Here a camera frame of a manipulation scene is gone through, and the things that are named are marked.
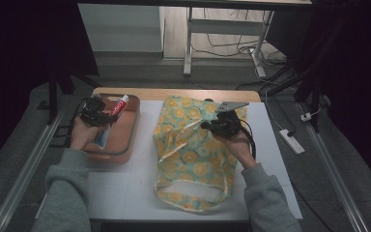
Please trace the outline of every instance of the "white table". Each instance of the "white table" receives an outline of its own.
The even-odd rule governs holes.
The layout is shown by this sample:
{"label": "white table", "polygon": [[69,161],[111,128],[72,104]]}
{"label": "white table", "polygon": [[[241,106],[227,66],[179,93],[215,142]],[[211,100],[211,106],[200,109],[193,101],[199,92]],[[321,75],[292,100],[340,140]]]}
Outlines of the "white table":
{"label": "white table", "polygon": [[[243,200],[245,182],[240,164],[232,196],[204,213],[189,213],[161,201],[155,191],[157,149],[152,139],[162,101],[142,101],[140,120],[131,159],[125,164],[94,164],[89,175],[89,216],[99,220],[138,221],[248,221]],[[247,110],[257,146],[257,160],[277,177],[296,218],[302,218],[289,181],[271,122],[263,103],[252,102]]]}

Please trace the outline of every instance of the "wall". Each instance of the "wall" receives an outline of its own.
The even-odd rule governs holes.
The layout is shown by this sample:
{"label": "wall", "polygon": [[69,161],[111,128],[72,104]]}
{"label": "wall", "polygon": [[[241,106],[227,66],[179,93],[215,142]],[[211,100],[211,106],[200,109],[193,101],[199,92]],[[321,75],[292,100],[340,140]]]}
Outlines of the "wall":
{"label": "wall", "polygon": [[78,6],[94,51],[162,51],[162,7]]}

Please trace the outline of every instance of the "gray sweatshirt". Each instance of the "gray sweatshirt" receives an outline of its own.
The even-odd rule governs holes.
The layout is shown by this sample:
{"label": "gray sweatshirt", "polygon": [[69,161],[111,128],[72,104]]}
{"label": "gray sweatshirt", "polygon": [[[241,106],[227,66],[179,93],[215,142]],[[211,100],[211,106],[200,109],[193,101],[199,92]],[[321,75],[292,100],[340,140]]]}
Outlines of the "gray sweatshirt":
{"label": "gray sweatshirt", "polygon": [[[49,168],[45,179],[47,197],[32,231],[91,231],[86,157],[85,152],[66,149],[60,163]],[[267,175],[260,163],[242,174],[254,232],[301,231],[275,176]]]}

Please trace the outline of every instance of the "metal frame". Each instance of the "metal frame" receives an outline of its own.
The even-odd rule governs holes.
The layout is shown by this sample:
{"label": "metal frame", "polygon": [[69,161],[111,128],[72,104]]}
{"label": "metal frame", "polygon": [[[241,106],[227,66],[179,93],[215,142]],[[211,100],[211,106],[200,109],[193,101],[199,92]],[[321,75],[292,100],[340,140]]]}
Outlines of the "metal frame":
{"label": "metal frame", "polygon": [[262,2],[255,0],[77,0],[76,3],[309,12],[325,9],[343,9],[348,7],[353,1],[355,0],[340,0],[340,3],[333,5],[310,4],[309,2]]}
{"label": "metal frame", "polygon": [[43,129],[38,142],[36,143],[34,149],[29,155],[28,160],[25,162],[22,170],[14,181],[14,184],[5,198],[5,201],[2,203],[0,208],[0,231],[5,231],[8,227],[8,224],[14,215],[14,211],[16,210],[23,194],[28,188],[29,183],[35,174],[39,163],[41,162],[43,154],[46,151],[53,134],[56,132],[59,123],[65,115],[66,109],[73,107],[71,105],[70,98],[71,97],[69,96],[64,98],[64,100],[61,102],[60,111],[53,120],[52,124],[46,125]]}
{"label": "metal frame", "polygon": [[212,19],[193,19],[192,8],[188,10],[187,32],[185,45],[185,66],[184,76],[191,76],[191,35],[192,33],[207,33],[220,35],[247,35],[258,36],[258,44],[255,49],[251,48],[251,56],[254,61],[259,77],[266,77],[264,68],[261,64],[259,54],[264,39],[270,27],[273,12],[266,12],[263,22],[258,21],[230,21]]}
{"label": "metal frame", "polygon": [[[301,114],[305,113],[299,103],[297,104],[297,107]],[[327,146],[325,145],[324,139],[319,133],[315,132],[310,123],[306,123],[306,129],[321,159],[321,163],[327,171],[336,194],[343,204],[344,210],[349,218],[349,222],[354,227],[356,232],[368,232],[369,229],[367,228],[366,222],[364,221],[363,216],[357,207],[357,203],[355,202],[351,193],[348,191],[345,181],[342,179],[342,176],[336,167],[336,164],[331,157]]]}

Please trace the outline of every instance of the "yellow floral bag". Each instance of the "yellow floral bag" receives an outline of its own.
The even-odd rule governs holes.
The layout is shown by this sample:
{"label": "yellow floral bag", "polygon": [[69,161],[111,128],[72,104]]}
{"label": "yellow floral bag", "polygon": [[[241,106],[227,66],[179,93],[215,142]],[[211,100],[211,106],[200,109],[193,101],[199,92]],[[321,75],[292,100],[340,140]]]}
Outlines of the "yellow floral bag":
{"label": "yellow floral bag", "polygon": [[[200,128],[207,120],[216,119],[219,103],[171,96],[164,101],[153,134],[157,146],[158,198],[186,211],[203,212],[231,195],[237,160],[226,146]],[[246,118],[246,108],[236,110]],[[175,183],[214,188],[217,196],[201,197],[167,190]]]}

